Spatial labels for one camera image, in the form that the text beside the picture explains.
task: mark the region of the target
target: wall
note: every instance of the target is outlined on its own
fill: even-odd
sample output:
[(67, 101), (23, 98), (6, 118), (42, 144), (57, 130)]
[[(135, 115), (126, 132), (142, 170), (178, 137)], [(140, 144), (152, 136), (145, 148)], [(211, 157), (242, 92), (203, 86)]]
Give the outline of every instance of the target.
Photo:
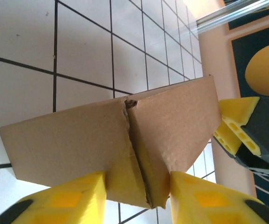
[[(231, 33), (226, 24), (199, 35), (203, 71), (214, 75), (219, 100), (240, 97), (230, 40), (266, 27), (269, 16)], [(255, 196), (253, 175), (229, 158), (215, 141), (212, 148), (217, 183)]]

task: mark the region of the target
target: yellow plastic part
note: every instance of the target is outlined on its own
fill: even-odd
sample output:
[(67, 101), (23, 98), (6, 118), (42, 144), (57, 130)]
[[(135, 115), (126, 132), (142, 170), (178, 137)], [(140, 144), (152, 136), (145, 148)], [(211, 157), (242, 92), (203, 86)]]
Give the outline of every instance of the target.
[(266, 224), (244, 201), (260, 200), (182, 172), (171, 172), (173, 224)]
[(241, 129), (253, 113), (259, 97), (226, 99), (219, 102), (222, 121), (244, 143), (253, 155), (261, 156), (260, 147)]
[(104, 177), (103, 172), (94, 172), (21, 199), (34, 202), (13, 224), (103, 224)]
[(237, 154), (242, 143), (224, 121), (221, 122), (221, 125), (214, 133), (214, 137), (219, 141), (223, 148), (233, 156)]

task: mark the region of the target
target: cardboard piece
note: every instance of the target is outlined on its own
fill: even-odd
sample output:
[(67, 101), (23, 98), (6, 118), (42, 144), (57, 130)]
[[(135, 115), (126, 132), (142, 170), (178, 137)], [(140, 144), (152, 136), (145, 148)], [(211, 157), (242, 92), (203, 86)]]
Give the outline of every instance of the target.
[(213, 77), (0, 128), (16, 178), (47, 186), (106, 172), (107, 199), (165, 207), (169, 172), (186, 172), (221, 123)]

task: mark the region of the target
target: corrugated cardboard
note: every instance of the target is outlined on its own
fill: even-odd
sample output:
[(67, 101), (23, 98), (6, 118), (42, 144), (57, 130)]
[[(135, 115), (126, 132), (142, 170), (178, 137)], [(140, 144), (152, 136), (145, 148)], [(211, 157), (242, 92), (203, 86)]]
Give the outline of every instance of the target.
[(108, 199), (165, 207), (169, 172), (186, 172), (221, 122), (212, 77), (0, 128), (17, 179), (54, 186), (97, 170)]

